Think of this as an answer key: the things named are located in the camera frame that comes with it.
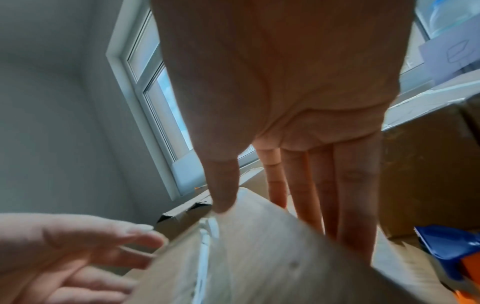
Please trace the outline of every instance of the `fingernail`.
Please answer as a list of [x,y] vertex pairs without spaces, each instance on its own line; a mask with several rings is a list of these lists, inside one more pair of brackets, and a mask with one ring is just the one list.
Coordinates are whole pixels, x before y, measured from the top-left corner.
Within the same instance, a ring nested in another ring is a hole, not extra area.
[[137,224],[135,226],[127,228],[126,232],[128,234],[143,234],[152,231],[153,229],[154,227],[151,225]]

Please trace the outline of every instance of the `wall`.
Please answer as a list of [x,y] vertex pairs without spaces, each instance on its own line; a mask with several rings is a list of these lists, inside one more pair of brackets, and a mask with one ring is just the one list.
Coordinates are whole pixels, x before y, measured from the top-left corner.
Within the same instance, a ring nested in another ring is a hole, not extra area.
[[78,80],[0,63],[0,212],[142,219]]
[[[145,221],[155,223],[163,212],[178,203],[172,201],[166,182],[159,174],[159,170],[168,170],[168,167],[162,163],[161,151],[128,78],[120,87],[106,56],[124,2],[139,8],[137,0],[98,2],[82,76],[132,196]],[[130,14],[133,22],[137,14],[135,8],[123,11]],[[128,36],[129,26],[125,28],[120,34]]]

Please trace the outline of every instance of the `blue plastic object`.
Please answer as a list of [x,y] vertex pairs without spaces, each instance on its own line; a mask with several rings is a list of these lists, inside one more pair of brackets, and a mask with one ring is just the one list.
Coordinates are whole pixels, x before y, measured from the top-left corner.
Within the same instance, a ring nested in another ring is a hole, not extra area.
[[480,235],[440,225],[414,229],[429,253],[439,260],[445,273],[451,279],[463,280],[458,265],[463,257],[480,251]]

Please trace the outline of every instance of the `human hand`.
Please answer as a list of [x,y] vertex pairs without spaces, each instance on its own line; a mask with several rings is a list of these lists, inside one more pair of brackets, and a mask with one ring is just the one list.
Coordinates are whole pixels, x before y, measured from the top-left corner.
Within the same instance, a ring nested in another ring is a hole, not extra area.
[[251,143],[281,207],[370,260],[381,126],[414,1],[152,2],[163,58],[214,209]]
[[117,304],[136,282],[91,263],[145,269],[166,239],[148,225],[87,215],[0,215],[0,303]]

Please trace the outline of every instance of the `transparent plastic bottle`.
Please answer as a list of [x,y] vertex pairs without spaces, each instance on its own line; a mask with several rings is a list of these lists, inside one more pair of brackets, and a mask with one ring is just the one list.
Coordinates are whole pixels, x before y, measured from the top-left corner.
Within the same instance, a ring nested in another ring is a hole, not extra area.
[[480,14],[480,0],[435,0],[430,17],[430,37],[434,38]]

